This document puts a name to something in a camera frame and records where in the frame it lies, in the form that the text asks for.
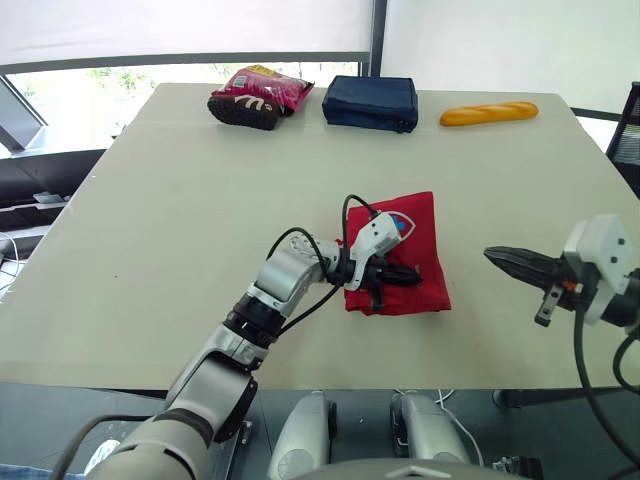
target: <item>table surface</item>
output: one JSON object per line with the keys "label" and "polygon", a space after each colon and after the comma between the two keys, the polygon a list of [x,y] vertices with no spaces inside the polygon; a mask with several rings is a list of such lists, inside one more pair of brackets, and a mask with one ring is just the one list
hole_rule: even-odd
{"label": "table surface", "polygon": [[[411,134],[329,126],[322,89],[274,132],[224,125],[205,84],[157,88],[104,154],[0,305],[0,380],[168,388],[286,228],[339,235],[348,193],[433,191],[449,312],[347,313],[341,296],[271,347],[265,388],[575,387],[572,318],[533,322],[542,292],[487,246],[557,255],[576,222],[616,213],[640,247],[638,201],[551,94],[419,92]],[[538,117],[444,128],[460,105],[528,100]],[[638,265],[637,251],[633,257]],[[310,289],[299,309],[327,287]],[[587,328],[595,385],[624,334]],[[640,355],[624,367],[640,378]]]}

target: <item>pink snack bag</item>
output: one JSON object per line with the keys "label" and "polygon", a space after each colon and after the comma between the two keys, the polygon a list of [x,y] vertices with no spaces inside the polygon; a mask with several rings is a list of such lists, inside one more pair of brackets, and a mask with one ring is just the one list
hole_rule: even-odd
{"label": "pink snack bag", "polygon": [[254,95],[274,100],[285,107],[288,114],[297,112],[313,83],[287,77],[262,65],[238,70],[231,80],[213,95]]}

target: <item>white wall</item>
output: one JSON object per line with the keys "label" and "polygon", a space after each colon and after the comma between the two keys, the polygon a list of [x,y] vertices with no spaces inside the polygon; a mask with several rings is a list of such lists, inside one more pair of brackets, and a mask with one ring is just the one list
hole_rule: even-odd
{"label": "white wall", "polygon": [[382,75],[621,112],[640,80],[640,0],[389,0]]}

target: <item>red cloth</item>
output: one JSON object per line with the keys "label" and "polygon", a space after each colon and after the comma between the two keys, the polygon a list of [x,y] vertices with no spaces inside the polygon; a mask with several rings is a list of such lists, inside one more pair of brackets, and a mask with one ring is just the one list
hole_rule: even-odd
{"label": "red cloth", "polygon": [[[436,227],[433,193],[422,192],[387,200],[372,205],[376,210],[391,213],[400,234],[404,237],[415,224],[413,232],[391,250],[386,258],[390,263],[417,268],[422,283],[413,287],[382,285],[382,310],[373,311],[371,296],[365,290],[345,290],[347,311],[360,310],[365,315],[405,315],[409,313],[451,310],[451,302],[436,249]],[[369,222],[364,207],[352,208],[347,215],[349,246],[353,245],[358,230]]]}

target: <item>navy blue bag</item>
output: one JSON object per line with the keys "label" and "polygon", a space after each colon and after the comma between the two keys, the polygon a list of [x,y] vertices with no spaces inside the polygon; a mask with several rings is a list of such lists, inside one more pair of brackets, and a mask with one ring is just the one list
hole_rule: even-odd
{"label": "navy blue bag", "polygon": [[418,96],[410,78],[338,75],[322,111],[332,125],[410,132],[418,124]]}

